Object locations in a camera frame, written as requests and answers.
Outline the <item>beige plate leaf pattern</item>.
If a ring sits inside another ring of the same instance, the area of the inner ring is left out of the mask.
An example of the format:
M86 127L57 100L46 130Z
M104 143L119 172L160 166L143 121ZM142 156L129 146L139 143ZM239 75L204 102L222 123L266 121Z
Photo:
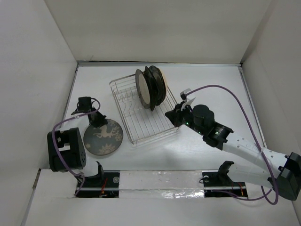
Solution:
M166 92L168 91L168 85L167 85L167 79L164 75L164 73L161 71L161 74L162 74L162 78L163 78L163 81L164 81L164 85L165 85L165 89L166 89Z

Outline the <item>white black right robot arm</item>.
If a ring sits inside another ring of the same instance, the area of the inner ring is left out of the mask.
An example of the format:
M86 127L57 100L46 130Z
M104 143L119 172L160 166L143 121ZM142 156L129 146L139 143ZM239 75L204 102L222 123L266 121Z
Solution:
M252 167L225 161L219 168L217 179L222 185L247 182L278 192L279 196L295 201L301 190L301 157L292 152L287 155L267 148L259 149L237 135L231 128L215 121L214 113L206 105L191 107L185 102L177 104L165 116L175 126L185 125L200 134L203 141L221 151L237 155Z

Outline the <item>cream plate brown metallic rim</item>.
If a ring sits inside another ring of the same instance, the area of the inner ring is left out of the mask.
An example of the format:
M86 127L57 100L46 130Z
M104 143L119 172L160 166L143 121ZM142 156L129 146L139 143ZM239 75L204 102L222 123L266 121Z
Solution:
M150 92L144 74L139 69L135 71L135 83L137 94L141 101L141 104L145 109L149 109L151 104Z

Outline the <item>cream plate black striped rim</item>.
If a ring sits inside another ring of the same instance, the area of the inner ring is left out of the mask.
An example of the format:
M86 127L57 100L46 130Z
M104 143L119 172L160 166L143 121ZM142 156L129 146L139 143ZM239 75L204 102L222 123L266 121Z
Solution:
M154 76L158 87L158 100L156 105L160 105L166 97L166 82L163 73L159 68L152 65L149 67L151 74Z

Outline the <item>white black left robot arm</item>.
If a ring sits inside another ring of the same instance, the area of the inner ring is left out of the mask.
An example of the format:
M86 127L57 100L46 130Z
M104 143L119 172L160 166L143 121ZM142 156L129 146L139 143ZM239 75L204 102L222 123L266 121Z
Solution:
M99 112L100 102L93 97L78 98L76 109L57 123L47 134L49 166L53 172L69 172L79 183L85 180L81 172L87 157L83 134L89 126L100 128L108 121Z

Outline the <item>grey plate tree pattern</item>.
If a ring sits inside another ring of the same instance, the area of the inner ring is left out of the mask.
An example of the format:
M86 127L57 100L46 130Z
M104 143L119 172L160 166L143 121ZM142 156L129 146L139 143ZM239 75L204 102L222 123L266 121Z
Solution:
M124 134L120 124L112 119L107 119L107 122L99 128L89 125L85 130L83 143L93 155L110 155L122 144Z

